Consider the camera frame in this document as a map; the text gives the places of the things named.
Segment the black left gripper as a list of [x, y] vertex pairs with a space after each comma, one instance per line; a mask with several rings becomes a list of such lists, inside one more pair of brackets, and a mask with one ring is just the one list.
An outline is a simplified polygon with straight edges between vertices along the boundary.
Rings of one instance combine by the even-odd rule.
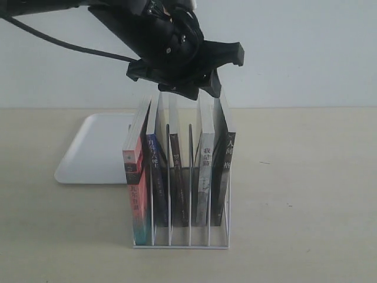
[[244, 64], [241, 43], [207, 41], [197, 18], [174, 17], [170, 42], [152, 60], [132, 62], [126, 75], [133, 81], [159, 83], [158, 90], [197, 100], [199, 88], [213, 98], [221, 96], [217, 69], [226, 64]]

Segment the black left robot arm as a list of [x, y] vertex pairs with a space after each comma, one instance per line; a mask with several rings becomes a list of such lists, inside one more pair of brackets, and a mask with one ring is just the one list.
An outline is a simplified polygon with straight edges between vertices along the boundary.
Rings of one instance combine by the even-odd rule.
[[[137, 59], [72, 45], [18, 20], [21, 15], [81, 6], [134, 51]], [[239, 42], [205, 40], [195, 8], [194, 1], [2, 1], [1, 18], [64, 48], [127, 61], [130, 79], [154, 82], [162, 92], [196, 100], [204, 90], [218, 98], [218, 68], [225, 64], [242, 66], [244, 49]]]

